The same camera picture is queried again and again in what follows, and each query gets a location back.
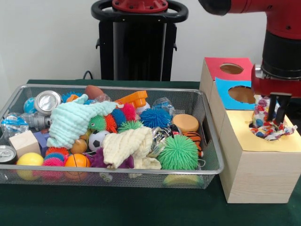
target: white wall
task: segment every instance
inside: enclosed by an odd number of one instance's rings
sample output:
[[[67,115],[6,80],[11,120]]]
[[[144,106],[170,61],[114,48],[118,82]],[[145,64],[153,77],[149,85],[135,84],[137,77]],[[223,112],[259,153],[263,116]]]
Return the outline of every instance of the white wall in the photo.
[[[0,0],[0,95],[28,79],[100,78],[96,0]],[[178,24],[172,80],[199,81],[204,57],[249,57],[260,63],[263,13],[213,16],[198,0],[178,0],[190,10]]]

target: light green towel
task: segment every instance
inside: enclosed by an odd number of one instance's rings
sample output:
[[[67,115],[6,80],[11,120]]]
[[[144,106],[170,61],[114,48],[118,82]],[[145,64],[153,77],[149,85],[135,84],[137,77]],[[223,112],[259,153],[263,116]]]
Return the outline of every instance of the light green towel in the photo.
[[[71,149],[74,141],[86,133],[89,121],[97,116],[110,114],[117,103],[104,101],[83,105],[88,96],[83,94],[76,100],[59,105],[52,111],[52,124],[49,129],[48,147],[65,147]]]

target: purple plush toy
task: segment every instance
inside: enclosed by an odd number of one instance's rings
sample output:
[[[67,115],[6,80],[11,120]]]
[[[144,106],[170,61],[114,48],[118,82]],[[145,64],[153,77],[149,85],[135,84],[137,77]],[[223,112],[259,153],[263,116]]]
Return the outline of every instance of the purple plush toy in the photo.
[[[93,156],[89,156],[86,155],[86,157],[88,157],[88,159],[91,162],[91,167],[95,167],[95,168],[107,168],[109,165],[105,164],[103,162],[103,148],[100,148],[96,151],[96,154]],[[128,157],[127,159],[125,159],[123,161],[123,163],[118,167],[120,169],[133,169],[134,166],[134,159],[133,157],[130,155],[130,157]]]

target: black cable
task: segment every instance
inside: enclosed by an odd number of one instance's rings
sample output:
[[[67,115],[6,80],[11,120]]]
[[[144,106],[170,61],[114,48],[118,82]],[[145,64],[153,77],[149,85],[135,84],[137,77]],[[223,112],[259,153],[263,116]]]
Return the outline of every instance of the black cable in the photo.
[[[86,79],[87,74],[90,74],[90,78],[93,79],[93,75],[90,71],[85,72],[83,79]]]

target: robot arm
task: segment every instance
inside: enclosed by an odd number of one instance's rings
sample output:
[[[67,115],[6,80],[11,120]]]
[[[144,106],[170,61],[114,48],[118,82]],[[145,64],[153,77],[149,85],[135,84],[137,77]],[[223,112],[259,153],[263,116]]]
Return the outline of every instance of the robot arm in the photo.
[[[199,0],[215,15],[265,12],[267,31],[262,64],[253,68],[252,89],[256,94],[282,100],[276,121],[284,120],[292,97],[301,97],[301,0]],[[270,106],[274,112],[275,105]]]

